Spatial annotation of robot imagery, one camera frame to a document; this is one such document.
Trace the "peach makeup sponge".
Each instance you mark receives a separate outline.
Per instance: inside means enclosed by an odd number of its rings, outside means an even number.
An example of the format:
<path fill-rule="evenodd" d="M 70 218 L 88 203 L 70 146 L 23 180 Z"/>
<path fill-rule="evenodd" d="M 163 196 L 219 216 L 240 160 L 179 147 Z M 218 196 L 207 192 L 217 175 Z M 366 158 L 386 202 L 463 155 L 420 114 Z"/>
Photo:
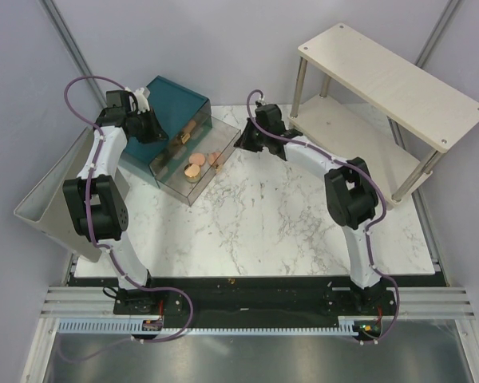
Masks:
<path fill-rule="evenodd" d="M 190 164 L 196 164 L 198 166 L 203 166 L 206 163 L 206 156 L 202 153 L 193 153 L 188 158 Z"/>
<path fill-rule="evenodd" d="M 223 157 L 221 152 L 211 152 L 208 154 L 208 164 L 211 167 L 218 168 L 223 164 Z"/>

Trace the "gold round jar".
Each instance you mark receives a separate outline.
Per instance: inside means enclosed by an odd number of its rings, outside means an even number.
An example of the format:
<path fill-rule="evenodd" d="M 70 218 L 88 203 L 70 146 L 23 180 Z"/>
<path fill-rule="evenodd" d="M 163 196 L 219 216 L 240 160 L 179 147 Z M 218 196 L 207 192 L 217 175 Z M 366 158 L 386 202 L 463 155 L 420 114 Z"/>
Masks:
<path fill-rule="evenodd" d="M 198 164 L 186 165 L 184 168 L 184 176 L 189 183 L 198 183 L 201 178 L 201 167 Z"/>

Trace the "foundation bottle grey cap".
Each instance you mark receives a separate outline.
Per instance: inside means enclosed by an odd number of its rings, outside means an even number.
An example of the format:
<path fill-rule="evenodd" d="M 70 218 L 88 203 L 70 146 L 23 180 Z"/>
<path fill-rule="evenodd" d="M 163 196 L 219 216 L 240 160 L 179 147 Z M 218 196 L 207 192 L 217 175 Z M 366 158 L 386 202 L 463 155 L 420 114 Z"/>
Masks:
<path fill-rule="evenodd" d="M 192 136 L 192 131 L 196 128 L 195 120 L 190 120 L 179 132 L 177 139 L 181 144 L 185 144 Z"/>

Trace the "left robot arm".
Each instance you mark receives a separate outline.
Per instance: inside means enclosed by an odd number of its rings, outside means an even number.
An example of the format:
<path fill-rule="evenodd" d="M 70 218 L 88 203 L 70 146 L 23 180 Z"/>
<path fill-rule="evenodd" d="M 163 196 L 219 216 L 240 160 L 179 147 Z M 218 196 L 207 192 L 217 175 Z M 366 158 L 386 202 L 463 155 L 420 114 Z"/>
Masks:
<path fill-rule="evenodd" d="M 156 310 L 160 296 L 148 286 L 150 273 L 129 238 L 129 213 L 115 176 L 129 139 L 142 144 L 168 139 L 148 96 L 146 88 L 106 93 L 106 107 L 92 123 L 88 158 L 62 187 L 74 230 L 112 263 L 121 289 L 135 290 L 131 303 L 142 314 Z"/>

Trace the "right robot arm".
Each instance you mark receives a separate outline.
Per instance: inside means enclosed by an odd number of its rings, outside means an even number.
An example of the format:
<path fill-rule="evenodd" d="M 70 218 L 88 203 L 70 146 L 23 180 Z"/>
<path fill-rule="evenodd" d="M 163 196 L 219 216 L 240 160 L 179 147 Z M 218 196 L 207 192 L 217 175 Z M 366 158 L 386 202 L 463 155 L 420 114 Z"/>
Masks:
<path fill-rule="evenodd" d="M 376 222 L 378 189 L 373 185 L 366 162 L 355 157 L 335 157 L 312 144 L 296 129 L 286 128 L 278 105 L 255 103 L 235 146 L 249 152 L 268 150 L 283 161 L 296 164 L 324 184 L 326 206 L 342 228 L 350 260 L 350 280 L 358 288 L 350 293 L 351 308 L 368 314 L 378 305 L 372 287 L 380 283 L 375 268 L 369 228 Z"/>

